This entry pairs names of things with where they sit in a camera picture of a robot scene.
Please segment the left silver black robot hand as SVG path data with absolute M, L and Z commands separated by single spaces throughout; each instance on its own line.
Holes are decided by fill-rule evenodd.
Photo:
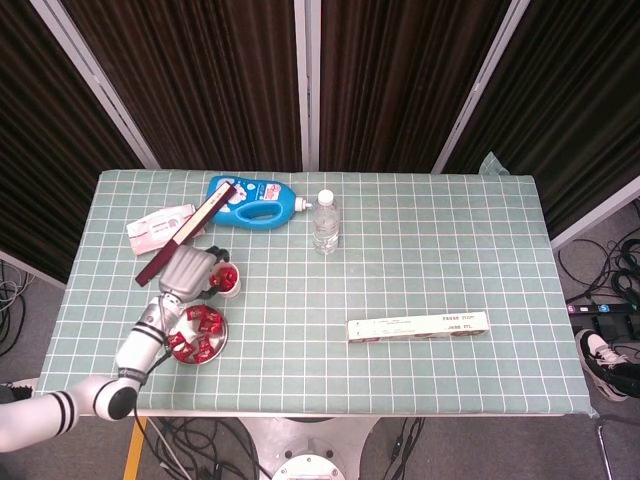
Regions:
M 227 249 L 217 246 L 201 250 L 181 245 L 162 272 L 158 286 L 161 294 L 171 294 L 182 303 L 207 300 L 220 293 L 222 287 L 212 284 L 214 271 L 230 260 Z

